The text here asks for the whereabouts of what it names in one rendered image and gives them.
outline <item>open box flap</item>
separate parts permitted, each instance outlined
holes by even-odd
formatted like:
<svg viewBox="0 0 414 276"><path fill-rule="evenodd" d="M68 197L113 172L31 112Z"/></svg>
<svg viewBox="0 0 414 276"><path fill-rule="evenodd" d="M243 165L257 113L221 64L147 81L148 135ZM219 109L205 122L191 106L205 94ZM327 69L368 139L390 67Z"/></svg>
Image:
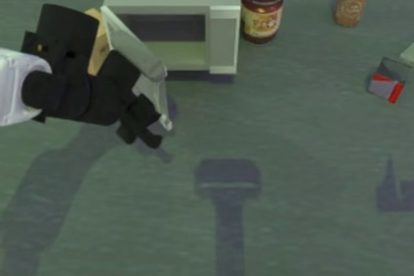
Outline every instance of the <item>open box flap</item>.
<svg viewBox="0 0 414 276"><path fill-rule="evenodd" d="M149 79L157 82L164 80L167 76L165 64L126 27L111 9L102 6L100 10L111 49L122 53Z"/></svg>

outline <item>jar label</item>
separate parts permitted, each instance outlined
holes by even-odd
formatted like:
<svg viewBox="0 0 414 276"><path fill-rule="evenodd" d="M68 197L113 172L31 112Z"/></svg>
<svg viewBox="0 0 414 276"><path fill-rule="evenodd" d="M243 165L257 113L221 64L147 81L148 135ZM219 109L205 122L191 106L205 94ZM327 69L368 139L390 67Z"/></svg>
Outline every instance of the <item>jar label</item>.
<svg viewBox="0 0 414 276"><path fill-rule="evenodd" d="M241 19L245 23L245 33L252 37L269 37L276 33L280 25L282 7L273 12L258 13L244 6L241 9Z"/></svg>

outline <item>green tabletop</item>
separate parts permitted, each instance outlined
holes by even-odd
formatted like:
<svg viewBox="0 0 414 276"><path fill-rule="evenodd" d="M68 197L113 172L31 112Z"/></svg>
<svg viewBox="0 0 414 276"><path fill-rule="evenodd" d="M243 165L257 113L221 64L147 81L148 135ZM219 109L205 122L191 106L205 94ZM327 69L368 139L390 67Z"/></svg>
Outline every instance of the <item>green tabletop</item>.
<svg viewBox="0 0 414 276"><path fill-rule="evenodd" d="M369 0L342 28L332 0L286 0L275 41L240 43L233 83L168 82L157 152L113 128L1 128L3 275L412 274L414 86L392 105L364 82L414 41L413 1ZM0 46L19 49L43 3L102 0L0 0Z"/></svg>

